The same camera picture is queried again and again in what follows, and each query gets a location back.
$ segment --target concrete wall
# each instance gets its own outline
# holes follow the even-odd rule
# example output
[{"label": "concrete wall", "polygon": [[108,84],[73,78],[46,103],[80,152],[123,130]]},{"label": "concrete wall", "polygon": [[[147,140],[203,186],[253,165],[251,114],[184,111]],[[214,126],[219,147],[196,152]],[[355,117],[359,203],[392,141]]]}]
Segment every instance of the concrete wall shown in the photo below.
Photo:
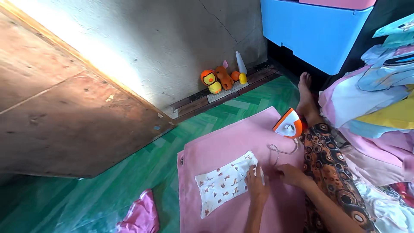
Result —
[{"label": "concrete wall", "polygon": [[235,51],[265,61],[260,0],[11,0],[96,67],[157,108],[205,86],[200,73]]}]

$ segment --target patterned pants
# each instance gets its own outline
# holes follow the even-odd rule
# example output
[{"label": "patterned pants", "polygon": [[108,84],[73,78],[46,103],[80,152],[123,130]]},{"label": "patterned pants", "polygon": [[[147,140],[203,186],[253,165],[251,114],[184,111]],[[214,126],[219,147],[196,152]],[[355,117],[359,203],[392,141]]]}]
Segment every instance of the patterned pants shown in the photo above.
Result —
[{"label": "patterned pants", "polygon": [[[352,181],[352,174],[328,125],[317,124],[308,128],[301,135],[301,140],[305,146],[305,174],[312,177],[325,195],[364,230],[375,232],[365,211],[364,201]],[[329,232],[315,205],[307,196],[305,204],[304,232]]]}]

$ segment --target brown plush toy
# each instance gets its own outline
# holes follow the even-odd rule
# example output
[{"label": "brown plush toy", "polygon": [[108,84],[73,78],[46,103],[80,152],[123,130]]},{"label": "brown plush toy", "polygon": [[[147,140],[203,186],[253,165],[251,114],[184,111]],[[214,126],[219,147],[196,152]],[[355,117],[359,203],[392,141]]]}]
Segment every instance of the brown plush toy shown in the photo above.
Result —
[{"label": "brown plush toy", "polygon": [[226,70],[227,67],[228,67],[227,61],[224,61],[222,66],[217,66],[215,72],[223,88],[225,90],[230,90],[233,87],[234,80],[227,73],[227,70]]}]

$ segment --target green floor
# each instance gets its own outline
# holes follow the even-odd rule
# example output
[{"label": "green floor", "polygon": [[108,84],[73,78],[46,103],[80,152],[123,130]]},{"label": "green floor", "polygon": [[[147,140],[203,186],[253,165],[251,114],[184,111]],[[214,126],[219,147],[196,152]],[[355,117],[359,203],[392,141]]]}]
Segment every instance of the green floor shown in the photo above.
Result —
[{"label": "green floor", "polygon": [[296,107],[298,89],[281,76],[180,123],[140,151],[93,179],[28,177],[0,187],[2,233],[114,232],[130,204],[152,188],[159,232],[179,232],[177,153],[200,136],[270,106]]}]

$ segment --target blue drawer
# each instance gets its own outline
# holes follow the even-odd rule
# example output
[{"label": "blue drawer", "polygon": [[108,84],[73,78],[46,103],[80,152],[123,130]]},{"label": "blue drawer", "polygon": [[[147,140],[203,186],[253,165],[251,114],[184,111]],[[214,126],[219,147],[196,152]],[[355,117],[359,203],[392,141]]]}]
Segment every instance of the blue drawer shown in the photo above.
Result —
[{"label": "blue drawer", "polygon": [[346,10],[261,0],[263,35],[329,75],[339,73],[373,7]]}]

